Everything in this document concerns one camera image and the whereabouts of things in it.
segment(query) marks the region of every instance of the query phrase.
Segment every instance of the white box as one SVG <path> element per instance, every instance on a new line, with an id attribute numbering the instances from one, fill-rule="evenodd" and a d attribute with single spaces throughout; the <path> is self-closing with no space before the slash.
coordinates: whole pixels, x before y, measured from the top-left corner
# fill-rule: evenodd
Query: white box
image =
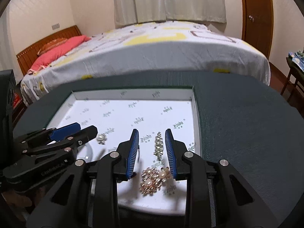
<path id="1" fill-rule="evenodd" d="M 167 167 L 165 130 L 170 128 L 175 140 L 190 151 L 203 155 L 200 126 L 193 88 L 114 89 L 72 93 L 59 108 L 47 128 L 60 128 L 78 122 L 81 128 L 94 125 L 98 133 L 107 134 L 105 145 L 91 140 L 79 147 L 78 158 L 86 162 L 99 160 L 119 143 L 139 131 L 139 152 L 134 171 L 137 176 L 117 184 L 118 203 L 144 212 L 184 215 L 186 181 L 170 181 L 153 196 L 139 192 L 141 172 L 147 167 Z M 155 136 L 161 132 L 164 142 L 162 161 L 153 155 Z"/>

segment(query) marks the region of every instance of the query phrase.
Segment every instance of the power outlet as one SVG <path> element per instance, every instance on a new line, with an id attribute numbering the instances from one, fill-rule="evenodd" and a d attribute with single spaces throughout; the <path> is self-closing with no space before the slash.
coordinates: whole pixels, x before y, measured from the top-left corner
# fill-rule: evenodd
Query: power outlet
<path id="1" fill-rule="evenodd" d="M 52 25 L 52 29 L 53 29 L 53 30 L 58 29 L 58 28 L 60 28 L 59 23 L 58 23 L 58 24 L 55 24 L 55 25 Z"/>

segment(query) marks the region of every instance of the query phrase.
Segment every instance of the jewelry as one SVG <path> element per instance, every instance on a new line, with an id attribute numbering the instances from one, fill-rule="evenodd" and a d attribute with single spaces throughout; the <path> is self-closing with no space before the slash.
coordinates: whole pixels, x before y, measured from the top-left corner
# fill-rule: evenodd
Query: jewelry
<path id="1" fill-rule="evenodd" d="M 167 179 L 172 178 L 169 167 L 161 168 L 158 170 L 156 168 L 147 168 L 142 171 L 141 174 L 142 183 L 140 184 L 139 191 L 145 196 L 147 194 L 153 195 L 157 190 L 160 190 L 163 183 Z"/>
<path id="2" fill-rule="evenodd" d="M 105 134 L 98 134 L 96 137 L 96 140 L 98 142 L 98 144 L 105 144 L 105 141 L 107 140 L 107 136 Z"/>
<path id="3" fill-rule="evenodd" d="M 155 137 L 155 152 L 154 152 L 154 155 L 157 157 L 158 161 L 162 159 L 163 153 L 164 153 L 163 138 L 162 138 L 162 134 L 158 132 Z"/>

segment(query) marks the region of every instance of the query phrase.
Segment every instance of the metal screw cap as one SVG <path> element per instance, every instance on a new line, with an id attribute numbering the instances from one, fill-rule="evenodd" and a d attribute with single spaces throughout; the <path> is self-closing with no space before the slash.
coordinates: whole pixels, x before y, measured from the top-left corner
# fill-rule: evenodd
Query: metal screw cap
<path id="1" fill-rule="evenodd" d="M 110 157 L 111 158 L 117 158 L 119 156 L 119 153 L 118 152 L 111 152 L 110 153 Z"/>
<path id="2" fill-rule="evenodd" d="M 193 157 L 192 152 L 185 152 L 184 155 L 185 155 L 186 158 L 192 158 Z"/>
<path id="3" fill-rule="evenodd" d="M 222 165 L 222 166 L 227 166 L 229 163 L 226 159 L 222 159 L 219 161 L 219 163 Z"/>
<path id="4" fill-rule="evenodd" d="M 78 159 L 78 160 L 76 160 L 75 165 L 76 166 L 82 166 L 83 163 L 84 163 L 84 161 L 82 159 Z"/>

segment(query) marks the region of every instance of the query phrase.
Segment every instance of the curtain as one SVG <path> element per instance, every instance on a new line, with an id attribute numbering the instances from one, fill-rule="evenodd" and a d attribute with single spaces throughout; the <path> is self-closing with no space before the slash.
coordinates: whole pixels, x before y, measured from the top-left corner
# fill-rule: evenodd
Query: curtain
<path id="1" fill-rule="evenodd" d="M 165 21 L 165 0 L 135 0 L 138 23 Z"/>
<path id="2" fill-rule="evenodd" d="M 23 78 L 23 74 L 13 49 L 9 17 L 8 5 L 0 17 L 0 70 L 13 69 L 16 83 L 19 83 Z"/>
<path id="3" fill-rule="evenodd" d="M 225 0 L 165 0 L 165 6 L 170 20 L 227 22 Z"/>
<path id="4" fill-rule="evenodd" d="M 114 0 L 116 27 L 149 21 L 226 23 L 225 0 Z"/>
<path id="5" fill-rule="evenodd" d="M 137 23 L 135 0 L 114 0 L 114 20 L 116 27 Z"/>

